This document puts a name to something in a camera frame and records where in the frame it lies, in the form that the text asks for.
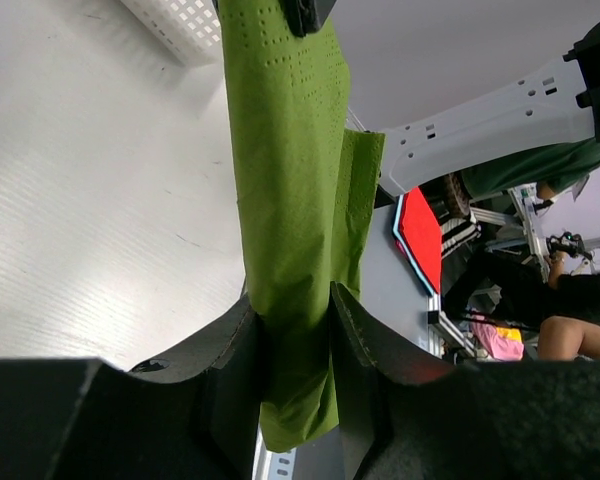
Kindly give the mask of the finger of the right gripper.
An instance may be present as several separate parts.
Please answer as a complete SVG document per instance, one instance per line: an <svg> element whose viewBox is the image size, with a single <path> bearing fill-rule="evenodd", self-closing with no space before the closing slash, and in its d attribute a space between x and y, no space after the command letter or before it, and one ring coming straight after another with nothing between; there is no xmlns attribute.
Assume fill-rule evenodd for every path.
<svg viewBox="0 0 600 480"><path fill-rule="evenodd" d="M322 29L336 0L280 0L279 3L290 31L303 38Z"/></svg>

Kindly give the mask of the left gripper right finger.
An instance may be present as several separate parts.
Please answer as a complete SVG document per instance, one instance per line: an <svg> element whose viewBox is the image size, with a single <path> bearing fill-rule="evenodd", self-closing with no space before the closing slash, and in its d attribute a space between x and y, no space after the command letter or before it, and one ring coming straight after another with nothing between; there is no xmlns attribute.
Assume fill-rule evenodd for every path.
<svg viewBox="0 0 600 480"><path fill-rule="evenodd" d="M373 317L330 286L329 334L348 479L475 479L467 372Z"/></svg>

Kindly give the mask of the green paper napkin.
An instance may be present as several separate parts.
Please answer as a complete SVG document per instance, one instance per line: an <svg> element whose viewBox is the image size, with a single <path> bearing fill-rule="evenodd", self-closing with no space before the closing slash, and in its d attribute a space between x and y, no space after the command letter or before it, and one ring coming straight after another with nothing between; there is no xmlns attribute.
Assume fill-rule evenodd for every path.
<svg viewBox="0 0 600 480"><path fill-rule="evenodd" d="M385 138L346 126L334 27L294 36L277 1L219 5L247 293L264 327L260 425L284 452L338 423L330 286L360 291Z"/></svg>

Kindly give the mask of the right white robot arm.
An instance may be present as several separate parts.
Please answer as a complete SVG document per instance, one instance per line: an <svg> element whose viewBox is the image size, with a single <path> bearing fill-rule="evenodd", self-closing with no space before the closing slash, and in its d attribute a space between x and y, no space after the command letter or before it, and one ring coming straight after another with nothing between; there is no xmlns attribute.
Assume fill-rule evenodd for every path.
<svg viewBox="0 0 600 480"><path fill-rule="evenodd" d="M600 1L323 1L351 72L345 124L384 135L402 195L519 151L596 135L576 48Z"/></svg>

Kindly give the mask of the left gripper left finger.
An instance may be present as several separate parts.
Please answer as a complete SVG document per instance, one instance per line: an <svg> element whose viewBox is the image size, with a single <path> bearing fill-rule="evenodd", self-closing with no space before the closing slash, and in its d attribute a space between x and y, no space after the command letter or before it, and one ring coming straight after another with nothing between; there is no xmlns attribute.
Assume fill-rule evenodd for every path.
<svg viewBox="0 0 600 480"><path fill-rule="evenodd" d="M260 322L241 297L129 372L89 362L52 479L249 479Z"/></svg>

